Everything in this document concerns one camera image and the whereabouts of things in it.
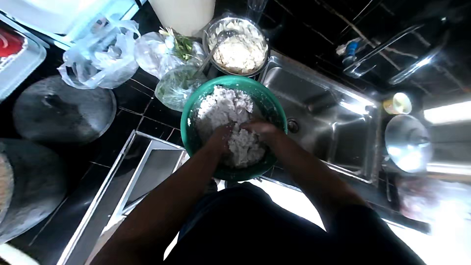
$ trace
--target person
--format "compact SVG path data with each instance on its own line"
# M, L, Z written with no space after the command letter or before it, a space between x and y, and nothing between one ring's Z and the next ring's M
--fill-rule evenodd
M241 127L274 152L318 210L325 231L248 182L204 196L228 153L232 128L226 125L136 206L92 264L424 264L331 169L274 125L252 121ZM177 232L178 242L163 261Z

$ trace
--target stainless steel sink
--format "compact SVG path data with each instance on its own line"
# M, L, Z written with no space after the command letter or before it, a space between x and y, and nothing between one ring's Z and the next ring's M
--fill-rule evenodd
M330 168L376 184L380 103L275 51L259 82L280 101L289 137Z

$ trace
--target hand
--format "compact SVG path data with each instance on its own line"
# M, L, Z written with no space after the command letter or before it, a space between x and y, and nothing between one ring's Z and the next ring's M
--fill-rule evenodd
M249 122L240 125L242 129L246 129L249 132L258 134L261 141L266 141L271 138L272 135L280 133L281 131L273 124L262 121L262 120L251 120Z
M215 152L218 156L228 154L230 151L227 142L231 138L233 128L234 126L231 124L219 126L214 130L204 147L211 152Z

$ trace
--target green bowl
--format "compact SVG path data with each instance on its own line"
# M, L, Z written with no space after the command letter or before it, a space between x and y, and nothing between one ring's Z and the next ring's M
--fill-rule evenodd
M248 77L237 75L221 76L201 85L190 96L183 108L180 121L181 138L189 156L195 154L203 146L199 134L196 131L194 120L201 101L203 101L207 95L213 93L215 85L244 91L250 95L254 104L257 105L267 121L283 130L284 133L288 133L288 125L283 108L275 95L273 95L268 88ZM264 174L275 162L275 155L270 150L267 150L261 161L247 168L232 168L219 164L214 177L229 181L245 181Z

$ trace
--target food mixture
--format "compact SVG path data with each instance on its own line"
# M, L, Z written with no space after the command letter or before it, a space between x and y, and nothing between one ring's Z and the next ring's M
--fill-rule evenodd
M234 74L250 74L263 64L268 45L256 27L246 21L234 21L228 24L221 23L209 38L210 50L217 43L217 36L221 31L236 30L240 34L227 38L221 42L214 53L214 61Z
M196 129L203 142L211 137L217 127L234 123L228 142L231 155L225 161L228 166L247 167L260 161L265 154L257 135L239 127L250 120L249 114L252 112L253 101L249 95L222 86L214 86L214 93L206 96L201 102L197 112Z

